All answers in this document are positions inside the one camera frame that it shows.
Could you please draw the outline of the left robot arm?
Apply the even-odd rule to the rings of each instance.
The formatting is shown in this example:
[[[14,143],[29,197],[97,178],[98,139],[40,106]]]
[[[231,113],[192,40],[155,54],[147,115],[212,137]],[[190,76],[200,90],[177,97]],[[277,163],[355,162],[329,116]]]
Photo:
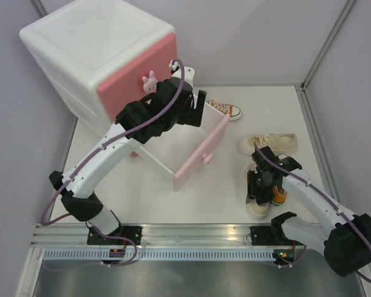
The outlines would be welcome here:
[[[155,92],[126,104],[108,132],[73,169],[53,171],[49,180],[69,215],[99,229],[110,245],[122,239],[122,225],[95,194],[101,180],[126,156],[176,124],[199,127],[207,93],[178,78],[158,83]]]

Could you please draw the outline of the cream sneaker with laces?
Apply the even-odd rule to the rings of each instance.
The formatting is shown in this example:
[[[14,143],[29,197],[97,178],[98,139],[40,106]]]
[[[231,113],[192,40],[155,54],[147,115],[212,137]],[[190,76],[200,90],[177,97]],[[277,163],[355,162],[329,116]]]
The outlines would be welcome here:
[[[255,171],[256,164],[254,161],[249,160],[245,163],[243,169],[243,177],[245,182],[245,189],[247,190],[247,173],[249,171]],[[246,200],[245,208],[250,218],[254,220],[263,220],[268,216],[270,205],[269,204],[262,204],[258,205],[255,200]]]

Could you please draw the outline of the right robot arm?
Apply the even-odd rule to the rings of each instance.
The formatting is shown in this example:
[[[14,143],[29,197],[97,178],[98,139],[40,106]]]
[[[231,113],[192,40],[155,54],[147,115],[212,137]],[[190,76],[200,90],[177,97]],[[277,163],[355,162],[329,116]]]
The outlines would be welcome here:
[[[346,277],[371,263],[371,217],[357,215],[319,189],[293,157],[279,158],[269,146],[251,155],[255,168],[247,173],[246,202],[251,212],[282,204],[295,197],[316,219],[309,223],[293,212],[271,220],[266,228],[268,244],[294,241],[321,254],[330,268]]]

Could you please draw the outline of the light pink drawer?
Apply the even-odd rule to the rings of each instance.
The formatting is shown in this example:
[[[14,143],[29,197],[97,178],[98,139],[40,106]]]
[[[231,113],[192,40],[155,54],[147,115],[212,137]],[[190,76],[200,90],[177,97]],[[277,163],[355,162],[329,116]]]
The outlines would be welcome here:
[[[202,155],[213,153],[228,123],[228,115],[205,103],[200,127],[175,124],[171,130],[151,138],[135,152],[167,177],[172,182],[173,191],[178,192],[204,166]]]

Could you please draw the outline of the dark pink drawer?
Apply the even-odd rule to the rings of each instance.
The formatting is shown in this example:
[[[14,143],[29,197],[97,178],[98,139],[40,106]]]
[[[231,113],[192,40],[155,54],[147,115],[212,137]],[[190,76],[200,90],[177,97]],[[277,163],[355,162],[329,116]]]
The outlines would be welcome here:
[[[147,94],[148,90],[143,86],[150,72],[154,72],[158,81],[170,78],[169,63],[175,58],[176,35],[169,33],[100,83],[96,91],[111,122],[115,122],[126,104],[138,101]]]

